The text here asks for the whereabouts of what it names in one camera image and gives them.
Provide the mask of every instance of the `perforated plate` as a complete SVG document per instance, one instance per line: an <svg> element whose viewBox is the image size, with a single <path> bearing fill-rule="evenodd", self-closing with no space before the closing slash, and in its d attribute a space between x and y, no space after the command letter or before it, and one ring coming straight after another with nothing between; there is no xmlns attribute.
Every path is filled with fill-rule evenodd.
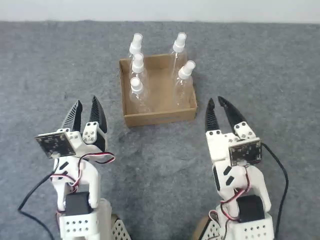
<svg viewBox="0 0 320 240"><path fill-rule="evenodd" d="M220 226L215 221L210 221L208 227L206 228L201 240L220 240L219 236Z"/></svg>
<svg viewBox="0 0 320 240"><path fill-rule="evenodd" d="M124 222L120 219L115 221L115 224L112 227L112 239L113 240L131 240L131 237L127 232Z"/></svg>
<svg viewBox="0 0 320 240"><path fill-rule="evenodd" d="M59 223L62 238L86 237L99 232L97 211L83 215L61 216Z"/></svg>
<svg viewBox="0 0 320 240"><path fill-rule="evenodd" d="M233 239L243 240L273 240L274 227L272 217L266 213L265 219L244 223L231 222Z"/></svg>

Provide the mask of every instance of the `black component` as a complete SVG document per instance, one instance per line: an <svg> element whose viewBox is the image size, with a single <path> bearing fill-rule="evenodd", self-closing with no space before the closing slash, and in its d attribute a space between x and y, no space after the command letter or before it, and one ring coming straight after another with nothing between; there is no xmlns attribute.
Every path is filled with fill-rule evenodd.
<svg viewBox="0 0 320 240"><path fill-rule="evenodd" d="M227 166L226 168L225 168L225 170L223 171L223 175L228 175L228 173L230 172L230 170L231 170L232 168L230 167L230 166Z"/></svg>
<svg viewBox="0 0 320 240"><path fill-rule="evenodd" d="M61 173L62 175L67 175L68 174L68 171L64 171L63 173Z"/></svg>
<svg viewBox="0 0 320 240"><path fill-rule="evenodd" d="M234 178L233 176L230 176L230 177L225 181L225 185L229 186L234 179L235 179L235 178Z"/></svg>
<svg viewBox="0 0 320 240"><path fill-rule="evenodd" d="M60 154L60 157L76 154L64 132L38 135L35 137L35 140L40 144L48 158L51 158L52 154Z"/></svg>
<svg viewBox="0 0 320 240"><path fill-rule="evenodd" d="M96 145L102 152L106 151L106 140L98 131L96 132L96 141L93 145Z"/></svg>
<svg viewBox="0 0 320 240"><path fill-rule="evenodd" d="M265 218L264 205L257 195L242 196L236 199L239 206L239 222L246 223Z"/></svg>
<svg viewBox="0 0 320 240"><path fill-rule="evenodd" d="M288 192L288 187L289 187L289 178L288 178L288 174L287 171L285 169L285 167L282 165L282 163L280 162L279 158L271 151L271 149L265 144L265 143L261 143L262 146L265 147L265 149L271 154L271 156L274 158L274 160L276 161L276 163L280 166L284 178L285 178L285 188L283 191L283 195L281 198L281 202L280 202L280 206L279 206L279 211L278 211L278 217L276 220L276 227L275 227L275 232L274 232L274 239L278 239L278 233L279 233L279 227L280 227L280 221L281 221L281 214L282 214L282 208L284 206L284 202L286 199L286 195Z"/></svg>
<svg viewBox="0 0 320 240"><path fill-rule="evenodd" d="M261 141L239 141L237 145L229 146L231 166L247 161L251 165L258 164L262 159Z"/></svg>
<svg viewBox="0 0 320 240"><path fill-rule="evenodd" d="M82 104L78 100L69 110L66 115L61 128L62 129L71 129L71 131L79 131L81 129L81 113L82 113Z"/></svg>
<svg viewBox="0 0 320 240"><path fill-rule="evenodd" d="M49 230L49 228L42 222L40 221L38 218L36 218L35 216L32 216L29 213L26 213L25 211L22 211L22 208L26 205L28 199L31 197L31 195L37 190L38 187L40 187L45 181L47 181L52 174L54 174L57 170L59 166L59 158L58 158L58 162L56 164L56 167L54 168L54 170L52 172L50 172L48 175L46 175L40 182L38 182L32 189L30 192L28 192L28 194L24 197L24 199L22 200L22 203L20 204L20 206L18 207L18 212L32 220L34 220L36 223L38 223L39 225L41 225L44 230L49 234L49 237L51 240L55 240L54 236L52 235L51 231Z"/></svg>
<svg viewBox="0 0 320 240"><path fill-rule="evenodd" d="M217 189L218 191L220 191L220 183L219 183L219 179L218 179L218 174L217 174L217 169L216 169L216 167L213 168L213 176L214 176L214 181L215 181L216 189Z"/></svg>
<svg viewBox="0 0 320 240"><path fill-rule="evenodd" d="M205 112L205 131L214 131L219 129L219 124L215 114L215 102L210 98Z"/></svg>
<svg viewBox="0 0 320 240"><path fill-rule="evenodd" d="M89 122L98 122L100 129L104 133L107 133L108 128L105 112L96 96L93 96L92 99L92 107Z"/></svg>
<svg viewBox="0 0 320 240"><path fill-rule="evenodd" d="M88 191L70 193L65 196L66 216L90 214L92 211Z"/></svg>
<svg viewBox="0 0 320 240"><path fill-rule="evenodd" d="M219 103L221 107L224 108L226 117L230 123L231 129L233 133L235 133L234 126L241 123L246 122L245 117L240 113L240 111L231 104L228 100L223 98L222 96L218 96Z"/></svg>
<svg viewBox="0 0 320 240"><path fill-rule="evenodd" d="M65 162L64 164L62 164L60 167L59 167L59 170L62 170L64 169L66 166L68 166L69 162Z"/></svg>

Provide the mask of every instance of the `red wire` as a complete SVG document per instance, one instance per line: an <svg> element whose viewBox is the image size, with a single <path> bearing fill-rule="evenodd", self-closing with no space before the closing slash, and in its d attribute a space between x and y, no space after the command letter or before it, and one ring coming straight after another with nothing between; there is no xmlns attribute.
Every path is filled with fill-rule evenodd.
<svg viewBox="0 0 320 240"><path fill-rule="evenodd" d="M248 171L247 171L247 166L244 167L245 169L245 178L246 178L246 189L240 189L233 197L231 197L230 199L226 200L226 201L220 201L220 208L221 208L221 212L223 213L223 215L225 215L229 220L231 221L236 221L238 219L238 217L232 217L229 214L227 214L223 208L224 204L230 203L232 200L239 198L242 194L247 193L250 189L250 179L249 179L249 175L248 175Z"/></svg>

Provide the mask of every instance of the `cardboard box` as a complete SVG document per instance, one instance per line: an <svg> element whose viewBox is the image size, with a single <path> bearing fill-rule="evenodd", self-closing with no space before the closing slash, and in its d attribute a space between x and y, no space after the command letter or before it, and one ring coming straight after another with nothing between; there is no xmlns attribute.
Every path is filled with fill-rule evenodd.
<svg viewBox="0 0 320 240"><path fill-rule="evenodd" d="M168 54L144 57L144 67L149 77L149 101L153 112L136 113L130 100L129 60L120 59L122 110L128 127L191 121L196 117L195 90L190 98L190 108L177 109L173 104L173 81L169 78L170 56Z"/></svg>

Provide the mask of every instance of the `white spray nozzle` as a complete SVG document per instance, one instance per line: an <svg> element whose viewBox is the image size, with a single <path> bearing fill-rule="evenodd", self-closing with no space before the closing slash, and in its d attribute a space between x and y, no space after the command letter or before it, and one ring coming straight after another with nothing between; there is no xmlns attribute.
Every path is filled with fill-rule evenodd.
<svg viewBox="0 0 320 240"><path fill-rule="evenodd" d="M131 54L137 54L141 52L142 34L135 33L133 35L132 42L130 44L129 52Z"/></svg>
<svg viewBox="0 0 320 240"><path fill-rule="evenodd" d="M181 79L187 79L190 77L193 69L196 67L196 63L194 61L187 61L186 64L180 68L178 75Z"/></svg>
<svg viewBox="0 0 320 240"><path fill-rule="evenodd" d="M144 70L144 55L142 53L136 53L133 56L132 71L139 74Z"/></svg>
<svg viewBox="0 0 320 240"><path fill-rule="evenodd" d="M131 89L134 93L139 94L144 90L144 86L140 81L140 78L133 77L131 78L130 83L131 83Z"/></svg>
<svg viewBox="0 0 320 240"><path fill-rule="evenodd" d="M181 53L184 50L186 45L186 39L187 39L187 35L184 32L180 32L178 34L178 37L176 38L173 44L173 50L176 53Z"/></svg>

